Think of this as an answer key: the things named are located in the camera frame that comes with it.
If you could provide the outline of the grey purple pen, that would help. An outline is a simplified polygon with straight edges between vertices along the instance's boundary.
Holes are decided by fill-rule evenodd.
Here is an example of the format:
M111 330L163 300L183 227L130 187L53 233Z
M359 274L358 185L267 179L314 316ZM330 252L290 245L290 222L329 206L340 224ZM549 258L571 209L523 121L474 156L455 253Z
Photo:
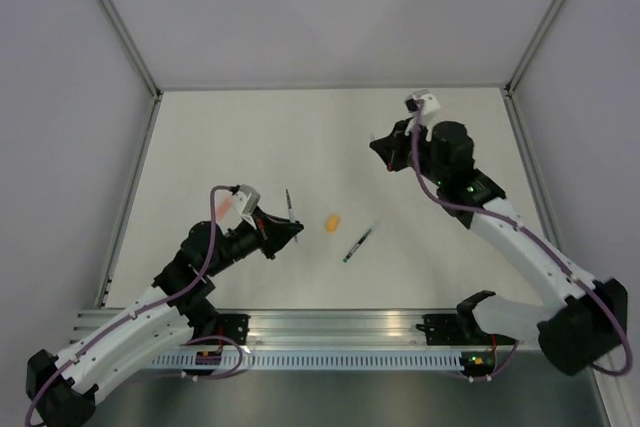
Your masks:
M287 212L288 212L289 221L292 222L292 223L296 223L297 220L295 218L293 205L292 205L292 200L291 200L290 192L289 192L288 189L285 189L285 196L286 196L286 204L287 204ZM294 236L294 241L295 241L296 244L298 244L299 241L298 241L297 234Z

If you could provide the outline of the green pen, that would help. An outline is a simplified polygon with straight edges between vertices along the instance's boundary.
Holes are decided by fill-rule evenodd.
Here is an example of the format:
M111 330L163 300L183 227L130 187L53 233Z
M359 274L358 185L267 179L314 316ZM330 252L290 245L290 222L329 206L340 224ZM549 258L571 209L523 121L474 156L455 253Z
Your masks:
M348 263L353 255L359 250L359 248L366 242L366 240L370 237L370 235L374 232L374 228L369 228L366 232L364 232L359 239L354 243L354 245L349 249L349 251L345 254L342 259L343 263Z

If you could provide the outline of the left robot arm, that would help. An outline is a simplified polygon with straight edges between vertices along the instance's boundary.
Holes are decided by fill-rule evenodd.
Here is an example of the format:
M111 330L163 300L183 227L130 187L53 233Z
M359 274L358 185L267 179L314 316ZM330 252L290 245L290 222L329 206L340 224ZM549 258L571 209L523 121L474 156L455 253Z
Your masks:
M133 303L87 337L27 362L25 423L82 426L116 388L162 353L192 341L211 342L218 313L209 302L212 277L254 252L274 259L304 226L255 209L222 231L214 221L195 224L175 257Z

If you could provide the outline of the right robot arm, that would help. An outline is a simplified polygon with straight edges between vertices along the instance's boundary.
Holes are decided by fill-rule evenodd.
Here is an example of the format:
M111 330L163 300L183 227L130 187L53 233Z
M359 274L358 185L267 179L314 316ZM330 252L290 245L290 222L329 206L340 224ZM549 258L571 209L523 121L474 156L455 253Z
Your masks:
M415 119L397 122L370 148L390 172L413 169L427 197L491 245L539 296L538 306L481 291L460 302L457 335L476 344L496 334L538 347L561 373L575 375L622 348L625 361L609 376L633 366L627 336L628 293L616 279L601 281L570 261L526 226L505 191L475 165L474 142L455 121L428 129Z

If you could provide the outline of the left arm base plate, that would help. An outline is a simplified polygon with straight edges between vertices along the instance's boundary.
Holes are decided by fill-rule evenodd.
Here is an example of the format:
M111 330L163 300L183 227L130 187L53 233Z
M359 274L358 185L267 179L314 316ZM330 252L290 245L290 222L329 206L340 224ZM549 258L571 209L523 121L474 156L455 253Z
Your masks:
M214 334L229 338L238 345L244 346L249 333L249 322L250 316L248 314L219 314L216 319Z

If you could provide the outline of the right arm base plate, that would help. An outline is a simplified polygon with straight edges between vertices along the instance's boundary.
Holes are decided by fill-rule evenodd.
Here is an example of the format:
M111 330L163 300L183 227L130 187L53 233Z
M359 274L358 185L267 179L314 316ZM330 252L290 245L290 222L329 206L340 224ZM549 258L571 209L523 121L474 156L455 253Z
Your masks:
M512 346L515 340L503 335L482 332L475 324L464 321L455 313L424 314L415 328L425 336L429 346Z

